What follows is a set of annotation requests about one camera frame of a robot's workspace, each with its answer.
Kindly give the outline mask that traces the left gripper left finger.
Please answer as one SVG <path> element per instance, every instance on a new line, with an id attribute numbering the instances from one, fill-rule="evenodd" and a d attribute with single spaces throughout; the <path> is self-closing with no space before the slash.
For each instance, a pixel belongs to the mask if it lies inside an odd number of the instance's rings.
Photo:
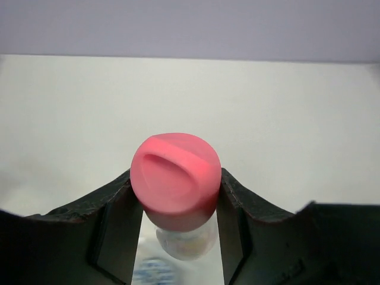
<path id="1" fill-rule="evenodd" d="M 2 284 L 130 284 L 142 208 L 125 172 L 45 215 L 1 212 Z"/>

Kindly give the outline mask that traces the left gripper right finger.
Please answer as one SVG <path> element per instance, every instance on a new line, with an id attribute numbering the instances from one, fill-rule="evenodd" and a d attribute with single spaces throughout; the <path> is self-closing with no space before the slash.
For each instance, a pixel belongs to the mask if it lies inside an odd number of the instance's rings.
<path id="1" fill-rule="evenodd" d="M 290 213 L 221 171 L 226 284 L 378 284 L 379 206 L 311 202 Z"/>

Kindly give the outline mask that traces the blue jar sideways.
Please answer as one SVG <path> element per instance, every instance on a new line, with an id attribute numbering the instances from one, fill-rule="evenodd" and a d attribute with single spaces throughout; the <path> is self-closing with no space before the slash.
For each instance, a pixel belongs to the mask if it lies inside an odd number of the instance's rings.
<path id="1" fill-rule="evenodd" d="M 178 270 L 165 259 L 146 258 L 134 268 L 131 284 L 175 285 L 180 283 Z"/>

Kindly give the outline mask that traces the pink lid pencil tube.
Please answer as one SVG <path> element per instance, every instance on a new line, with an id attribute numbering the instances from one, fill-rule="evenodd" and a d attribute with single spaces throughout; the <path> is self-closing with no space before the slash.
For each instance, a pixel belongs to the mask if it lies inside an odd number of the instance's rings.
<path id="1" fill-rule="evenodd" d="M 130 181 L 170 256 L 192 261 L 210 251 L 217 239 L 221 163 L 208 142 L 186 133 L 152 135 L 134 154 Z"/>

